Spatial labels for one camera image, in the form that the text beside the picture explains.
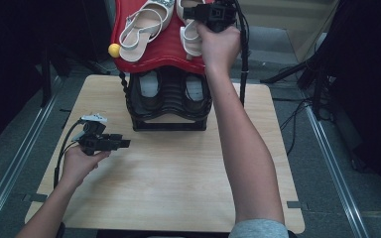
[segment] person's left arm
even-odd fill
[[[93,169],[98,167],[98,162],[109,155],[110,152],[100,152],[89,157],[79,146],[67,150],[61,181],[17,237],[55,238],[76,188]]]

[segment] light wood tabletop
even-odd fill
[[[63,218],[66,227],[229,232],[234,205],[214,109],[206,131],[135,132],[120,82],[117,76],[86,79],[37,193],[52,192],[54,168],[71,125],[82,115],[100,113],[108,119],[104,133],[122,134],[131,144],[112,152],[76,190]],[[287,205],[298,197],[269,88],[248,84],[245,108],[274,159],[286,226],[302,233],[301,210]],[[178,117],[165,115],[157,121],[172,118]],[[81,130],[82,126],[76,127],[71,137]],[[32,202],[26,222],[41,205]]]

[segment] gray sleeve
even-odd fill
[[[241,221],[234,225],[229,238],[269,238],[289,237],[286,226],[267,219]]]

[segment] red tray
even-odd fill
[[[138,11],[146,0],[115,0],[116,18],[113,27],[110,43],[119,44],[119,36],[125,29],[126,18]],[[171,65],[182,70],[204,74],[204,64],[202,57],[187,60],[187,54],[182,47],[179,36],[180,27],[184,23],[178,17],[175,9],[169,26],[157,37],[156,40],[149,43],[143,56],[137,62],[129,62],[123,58],[114,59],[116,67],[124,72],[142,72],[154,69],[159,66]]]

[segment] forearm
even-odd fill
[[[247,116],[227,70],[211,67],[206,75],[233,192],[236,222],[267,218],[284,223],[274,163]]]
[[[60,182],[17,237],[55,238],[75,188]]]

